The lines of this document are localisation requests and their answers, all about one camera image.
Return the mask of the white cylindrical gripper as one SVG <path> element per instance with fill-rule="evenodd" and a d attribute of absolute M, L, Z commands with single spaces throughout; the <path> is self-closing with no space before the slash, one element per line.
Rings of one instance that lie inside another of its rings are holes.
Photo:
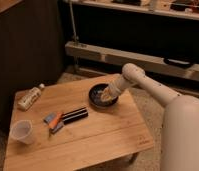
<path fill-rule="evenodd" d="M 108 87 L 106 87 L 101 94 L 102 101 L 111 101 L 113 97 L 120 96 L 127 88 L 131 87 L 133 83 L 126 79 L 123 75 L 119 75 L 113 80 Z"/>

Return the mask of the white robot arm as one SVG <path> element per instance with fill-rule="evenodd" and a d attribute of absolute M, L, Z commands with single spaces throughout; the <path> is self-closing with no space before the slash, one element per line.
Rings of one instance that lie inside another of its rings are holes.
<path fill-rule="evenodd" d="M 122 74 L 103 90 L 103 102 L 138 84 L 164 107 L 160 171 L 199 171 L 199 98 L 183 95 L 127 63 Z"/>

